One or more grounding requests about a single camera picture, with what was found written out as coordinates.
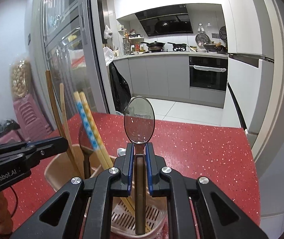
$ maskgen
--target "black cable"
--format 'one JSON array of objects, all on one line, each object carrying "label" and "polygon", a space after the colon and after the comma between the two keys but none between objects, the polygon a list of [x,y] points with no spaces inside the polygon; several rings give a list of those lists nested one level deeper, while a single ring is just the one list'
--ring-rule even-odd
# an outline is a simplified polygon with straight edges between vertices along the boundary
[{"label": "black cable", "polygon": [[10,186],[10,188],[12,189],[12,191],[13,191],[13,193],[14,193],[14,195],[15,195],[15,208],[14,208],[12,214],[11,214],[11,217],[13,217],[14,214],[15,214],[15,212],[17,211],[17,208],[18,208],[18,195],[17,195],[17,193],[15,192],[15,190],[12,188],[12,186]]}]

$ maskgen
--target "red speckled table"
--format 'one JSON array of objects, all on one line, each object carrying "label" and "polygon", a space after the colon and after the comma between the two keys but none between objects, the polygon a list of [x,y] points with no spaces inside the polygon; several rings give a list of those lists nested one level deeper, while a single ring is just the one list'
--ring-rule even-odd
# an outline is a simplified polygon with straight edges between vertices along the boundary
[{"label": "red speckled table", "polygon": [[[117,148],[126,148],[123,117],[93,113],[96,125],[109,154],[116,156]],[[69,121],[72,143],[78,143],[81,125],[79,115]],[[51,137],[58,136],[55,131]],[[155,154],[165,158],[167,166],[184,176],[209,177],[256,224],[260,223],[258,179],[251,150],[242,129],[156,120],[153,142]],[[32,175],[14,185],[19,205],[13,217],[14,229],[32,215],[54,191],[44,178],[44,170],[51,158],[32,169]],[[10,189],[5,195],[12,211],[15,197]],[[158,238],[168,238],[165,224]]]}]

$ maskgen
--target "plastic bag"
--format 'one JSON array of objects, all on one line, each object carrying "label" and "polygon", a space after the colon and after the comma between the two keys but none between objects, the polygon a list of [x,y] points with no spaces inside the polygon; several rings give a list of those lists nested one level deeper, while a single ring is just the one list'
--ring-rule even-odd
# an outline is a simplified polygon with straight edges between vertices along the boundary
[{"label": "plastic bag", "polygon": [[8,134],[11,130],[17,129],[20,129],[20,125],[14,120],[8,119],[0,121],[0,138]]},{"label": "plastic bag", "polygon": [[105,64],[106,66],[108,66],[110,63],[113,62],[114,59],[114,54],[112,49],[105,47],[103,48],[103,52],[104,52],[104,57],[105,57]]},{"label": "plastic bag", "polygon": [[29,60],[26,57],[15,60],[11,64],[10,72],[13,100],[24,98],[31,89],[31,65]]},{"label": "plastic bag", "polygon": [[110,64],[110,82],[114,107],[117,112],[124,114],[130,102],[130,87],[123,76],[118,72],[114,63]]},{"label": "plastic bag", "polygon": [[105,25],[105,30],[104,30],[104,38],[113,38],[113,33],[112,30],[109,28],[109,26]]}]

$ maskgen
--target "metal spoon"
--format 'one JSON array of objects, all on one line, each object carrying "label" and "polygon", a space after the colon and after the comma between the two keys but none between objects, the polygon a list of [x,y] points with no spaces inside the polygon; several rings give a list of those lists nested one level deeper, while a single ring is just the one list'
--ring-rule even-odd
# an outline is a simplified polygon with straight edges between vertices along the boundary
[{"label": "metal spoon", "polygon": [[155,116],[150,102],[137,96],[130,100],[124,115],[124,129],[134,144],[135,233],[145,234],[146,179],[144,147],[155,128]]}]

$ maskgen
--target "oven door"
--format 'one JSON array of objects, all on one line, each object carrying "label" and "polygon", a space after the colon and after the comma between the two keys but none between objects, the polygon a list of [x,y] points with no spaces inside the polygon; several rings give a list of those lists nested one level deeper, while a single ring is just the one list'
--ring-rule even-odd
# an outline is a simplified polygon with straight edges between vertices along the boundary
[{"label": "oven door", "polygon": [[227,69],[189,66],[189,86],[195,88],[206,88],[226,91]]}]

